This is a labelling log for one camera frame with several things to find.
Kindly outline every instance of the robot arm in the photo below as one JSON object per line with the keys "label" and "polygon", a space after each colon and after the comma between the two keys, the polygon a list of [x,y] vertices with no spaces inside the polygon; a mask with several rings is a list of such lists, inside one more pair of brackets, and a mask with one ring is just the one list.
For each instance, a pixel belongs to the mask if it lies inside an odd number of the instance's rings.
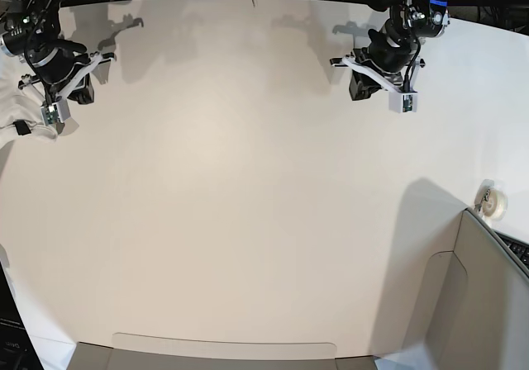
{"label": "robot arm", "polygon": [[[413,84],[421,43],[426,38],[442,35],[449,24],[447,0],[386,0],[389,19],[379,30],[370,30],[371,44],[353,49],[350,55],[331,59],[331,65],[352,70],[351,99],[369,98],[380,89],[389,92],[390,108],[399,112],[417,111],[417,93]],[[375,9],[384,10],[383,5]]]}
{"label": "robot arm", "polygon": [[67,99],[92,103],[90,73],[99,64],[114,59],[114,54],[89,55],[84,45],[63,38],[59,22],[63,1],[13,0],[7,9],[5,32],[0,36],[3,53],[18,56],[34,73],[22,77],[19,89],[42,84],[45,94],[41,112],[46,125],[69,117]]}

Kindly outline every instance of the white bracket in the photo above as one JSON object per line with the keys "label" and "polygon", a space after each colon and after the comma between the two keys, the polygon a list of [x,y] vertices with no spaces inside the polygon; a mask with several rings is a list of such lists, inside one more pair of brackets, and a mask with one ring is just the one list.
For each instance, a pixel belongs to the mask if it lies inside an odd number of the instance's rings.
{"label": "white bracket", "polygon": [[404,91],[402,87],[388,81],[382,74],[376,72],[370,67],[356,62],[354,56],[344,56],[341,58],[344,67],[354,70],[357,73],[368,76],[376,83],[389,92],[389,109],[396,112],[417,112],[417,92],[413,90],[413,85],[417,81],[417,73],[421,65],[420,60],[415,61],[415,68],[412,68],[412,77],[410,78],[410,90]]}
{"label": "white bracket", "polygon": [[74,77],[67,83],[64,88],[57,93],[57,102],[62,99],[67,99],[68,96],[76,89],[79,83],[83,80],[85,75],[92,73],[96,67],[102,62],[102,55],[99,52],[95,52],[90,55],[90,63],[82,67]]}

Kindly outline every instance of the white tabletop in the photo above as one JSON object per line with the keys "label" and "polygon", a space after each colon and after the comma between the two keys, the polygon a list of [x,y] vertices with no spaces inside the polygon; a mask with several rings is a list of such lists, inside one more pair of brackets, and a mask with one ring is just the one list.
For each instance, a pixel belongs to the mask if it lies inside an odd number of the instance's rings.
{"label": "white tabletop", "polygon": [[352,48],[343,31],[366,45],[384,23],[366,6],[148,0],[61,19],[95,50],[128,14],[144,27],[115,36],[96,102],[70,105],[77,131],[26,136],[2,172],[0,244],[32,335],[393,352],[480,183],[529,192],[524,36],[453,21],[423,46],[419,111],[399,115],[385,92],[352,102],[327,65]]}

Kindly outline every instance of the white cloth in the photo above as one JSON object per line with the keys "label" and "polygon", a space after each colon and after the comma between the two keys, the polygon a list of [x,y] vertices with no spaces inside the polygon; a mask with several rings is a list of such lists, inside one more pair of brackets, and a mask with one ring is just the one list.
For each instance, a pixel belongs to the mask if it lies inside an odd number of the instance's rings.
{"label": "white cloth", "polygon": [[[18,89],[22,71],[18,58],[0,55],[0,148],[21,137],[47,142],[57,139],[57,130],[42,120],[41,103]],[[26,122],[31,130],[29,135],[18,135],[13,122],[19,120]]]}

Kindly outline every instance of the keyboard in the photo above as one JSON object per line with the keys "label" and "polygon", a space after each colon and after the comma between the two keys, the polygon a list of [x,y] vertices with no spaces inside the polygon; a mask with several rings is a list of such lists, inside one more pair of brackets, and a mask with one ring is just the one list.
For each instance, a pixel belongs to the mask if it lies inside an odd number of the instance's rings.
{"label": "keyboard", "polygon": [[507,247],[529,268],[529,244],[523,244],[510,236],[496,232]]}

